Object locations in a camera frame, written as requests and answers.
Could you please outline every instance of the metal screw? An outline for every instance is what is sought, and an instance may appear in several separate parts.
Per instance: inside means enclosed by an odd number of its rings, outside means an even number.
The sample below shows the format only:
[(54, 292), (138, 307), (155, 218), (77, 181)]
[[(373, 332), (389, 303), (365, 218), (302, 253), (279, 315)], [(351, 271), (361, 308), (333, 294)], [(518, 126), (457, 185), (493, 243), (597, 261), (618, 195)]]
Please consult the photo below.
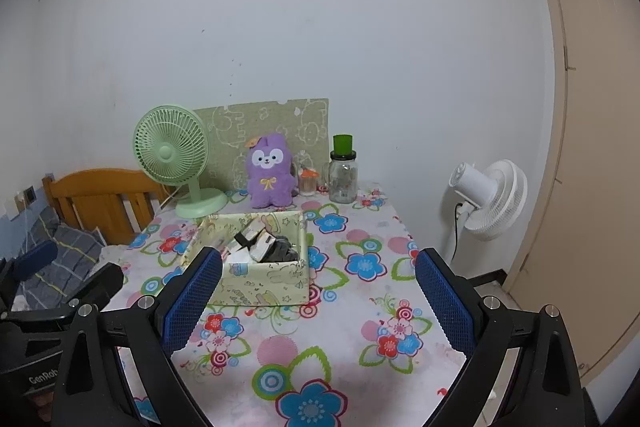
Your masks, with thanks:
[(560, 314), (560, 311), (558, 310), (558, 308), (553, 306), (553, 304), (546, 305), (545, 312), (547, 315), (549, 315), (549, 317), (558, 317), (558, 315)]
[(493, 295), (485, 297), (482, 302), (484, 302), (484, 305), (490, 310), (497, 310), (501, 304), (500, 299), (494, 297)]
[(144, 297), (138, 299), (138, 307), (146, 310), (148, 308), (151, 308), (151, 306), (154, 305), (154, 302), (156, 302), (156, 300), (153, 298), (153, 296), (145, 295)]
[(91, 310), (93, 309), (94, 308), (91, 306), (91, 304), (83, 304), (78, 310), (78, 315), (80, 315), (81, 317), (86, 317), (89, 313), (91, 313)]

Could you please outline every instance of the floral tablecloth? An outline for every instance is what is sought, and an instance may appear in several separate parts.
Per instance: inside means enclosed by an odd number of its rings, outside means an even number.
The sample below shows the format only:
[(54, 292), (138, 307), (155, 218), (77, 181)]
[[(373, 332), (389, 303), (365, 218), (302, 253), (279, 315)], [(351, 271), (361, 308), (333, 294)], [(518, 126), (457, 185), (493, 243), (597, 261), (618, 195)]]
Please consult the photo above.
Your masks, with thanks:
[[(308, 220), (309, 304), (209, 305), (172, 356), (178, 373), (215, 427), (421, 426), (465, 357), (415, 282), (418, 246), (374, 184), (353, 204), (318, 193), (294, 206)], [(235, 192), (222, 212), (249, 210), (249, 197)], [(195, 231), (173, 208), (161, 211), (109, 260), (125, 284), (107, 309), (156, 295), (180, 275)], [(129, 350), (120, 355), (138, 408), (156, 419)]]

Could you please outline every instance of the door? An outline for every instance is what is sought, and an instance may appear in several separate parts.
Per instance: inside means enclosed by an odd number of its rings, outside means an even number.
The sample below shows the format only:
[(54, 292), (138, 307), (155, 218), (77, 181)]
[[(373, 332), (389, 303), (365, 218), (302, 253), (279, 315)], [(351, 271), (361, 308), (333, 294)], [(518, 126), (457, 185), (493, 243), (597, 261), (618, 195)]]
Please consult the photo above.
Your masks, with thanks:
[(558, 1), (564, 134), (542, 224), (510, 293), (523, 309), (558, 306), (580, 375), (591, 378), (640, 313), (640, 2)]

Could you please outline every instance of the wooden headboard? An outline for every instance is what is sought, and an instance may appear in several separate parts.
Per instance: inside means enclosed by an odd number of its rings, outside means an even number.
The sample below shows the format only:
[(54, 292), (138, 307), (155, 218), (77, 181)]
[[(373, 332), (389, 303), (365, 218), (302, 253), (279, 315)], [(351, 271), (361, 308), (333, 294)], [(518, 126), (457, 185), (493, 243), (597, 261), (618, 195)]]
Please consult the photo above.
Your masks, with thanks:
[(162, 185), (144, 172), (126, 169), (79, 171), (57, 181), (46, 177), (42, 185), (60, 219), (76, 229), (99, 227), (110, 245), (128, 245), (136, 237), (123, 196), (130, 201), (140, 230), (144, 230), (154, 217), (150, 195), (163, 200), (165, 194)]

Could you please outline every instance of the stuffed animal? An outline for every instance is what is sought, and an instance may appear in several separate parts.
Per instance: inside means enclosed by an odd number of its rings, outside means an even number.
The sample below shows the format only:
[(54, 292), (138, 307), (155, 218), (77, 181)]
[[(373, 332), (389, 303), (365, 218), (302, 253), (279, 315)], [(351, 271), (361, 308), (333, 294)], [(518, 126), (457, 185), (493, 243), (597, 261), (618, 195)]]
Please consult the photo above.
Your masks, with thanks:
[(263, 136), (246, 158), (249, 181), (246, 189), (251, 194), (251, 206), (289, 206), (293, 203), (291, 191), (296, 179), (291, 175), (292, 155), (285, 137), (275, 132)]

